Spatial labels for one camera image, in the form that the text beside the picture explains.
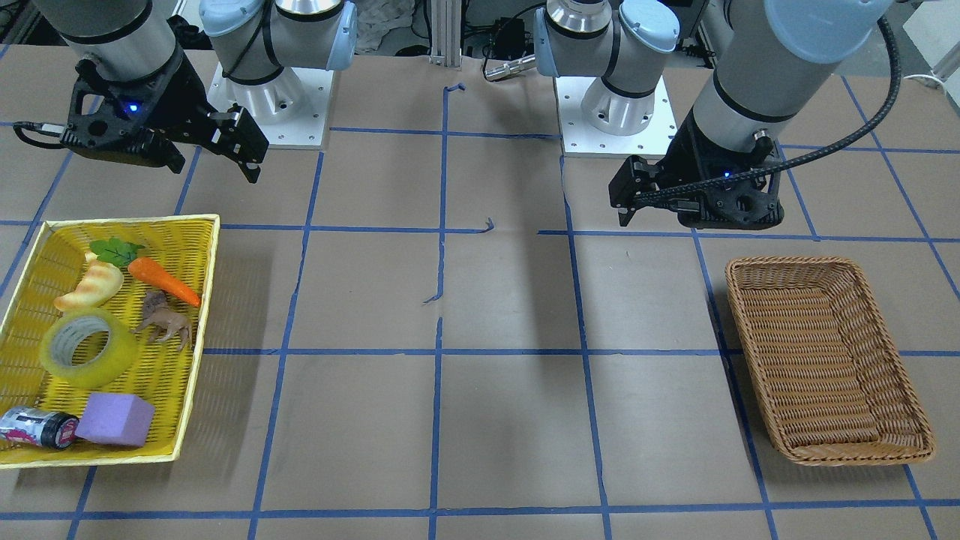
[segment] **purple block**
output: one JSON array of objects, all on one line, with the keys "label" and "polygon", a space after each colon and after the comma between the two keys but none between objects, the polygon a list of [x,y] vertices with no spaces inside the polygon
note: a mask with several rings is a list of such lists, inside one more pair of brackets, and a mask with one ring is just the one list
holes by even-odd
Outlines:
[{"label": "purple block", "polygon": [[77,426],[77,436],[100,444],[143,446],[154,406],[133,394],[93,392]]}]

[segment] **roll of tape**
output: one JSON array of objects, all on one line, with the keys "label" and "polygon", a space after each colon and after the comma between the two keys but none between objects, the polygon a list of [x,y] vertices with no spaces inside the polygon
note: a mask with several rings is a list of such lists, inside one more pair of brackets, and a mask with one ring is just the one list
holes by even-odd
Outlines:
[{"label": "roll of tape", "polygon": [[[91,360],[74,365],[77,347],[98,331],[108,335],[103,351]],[[120,319],[98,307],[68,312],[40,341],[40,365],[54,377],[78,388],[93,389],[120,377],[133,364],[136,338]]]}]

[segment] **toy carrot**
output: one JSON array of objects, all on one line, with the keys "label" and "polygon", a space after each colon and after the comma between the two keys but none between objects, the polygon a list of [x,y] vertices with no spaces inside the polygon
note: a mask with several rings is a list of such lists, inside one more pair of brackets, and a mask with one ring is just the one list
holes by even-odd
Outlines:
[{"label": "toy carrot", "polygon": [[149,257],[139,257],[137,252],[144,246],[125,242],[119,238],[94,240],[90,242],[90,251],[97,254],[103,262],[109,262],[119,268],[126,268],[131,276],[165,290],[193,307],[200,307],[200,296],[186,283],[178,280]]}]

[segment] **bottle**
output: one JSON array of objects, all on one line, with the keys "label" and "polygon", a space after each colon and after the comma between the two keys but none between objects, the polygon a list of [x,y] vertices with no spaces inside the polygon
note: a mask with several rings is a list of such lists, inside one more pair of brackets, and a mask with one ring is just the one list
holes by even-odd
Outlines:
[{"label": "bottle", "polygon": [[0,417],[0,439],[63,450],[77,439],[78,418],[65,412],[47,412],[15,406]]}]

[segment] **basket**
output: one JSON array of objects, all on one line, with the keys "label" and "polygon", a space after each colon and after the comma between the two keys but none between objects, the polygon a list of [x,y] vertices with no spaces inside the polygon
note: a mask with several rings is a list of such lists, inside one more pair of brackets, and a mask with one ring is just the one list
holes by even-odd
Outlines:
[{"label": "basket", "polygon": [[[53,299],[73,290],[80,281],[85,271],[84,252],[91,240],[117,236],[146,246],[144,255],[201,294],[201,307],[171,302],[171,309],[187,315],[193,324],[192,347],[178,352],[176,338],[148,344],[143,332],[136,340],[133,365],[118,379],[95,390],[135,394],[156,408],[145,446],[111,447],[78,439],[66,450],[56,451],[0,441],[0,469],[177,459],[204,349],[219,232],[220,216],[215,214],[59,221],[40,227],[0,326],[0,413],[15,405],[76,416],[84,412],[90,390],[75,388],[48,374],[40,366],[38,351],[40,339],[61,316]],[[141,300],[149,285],[124,274],[120,292],[101,307],[132,329],[140,323]],[[99,347],[94,339],[87,341],[78,354],[90,358]]]},{"label": "basket", "polygon": [[736,258],[727,284],[774,447],[801,465],[926,461],[926,414],[863,271],[845,258]]}]

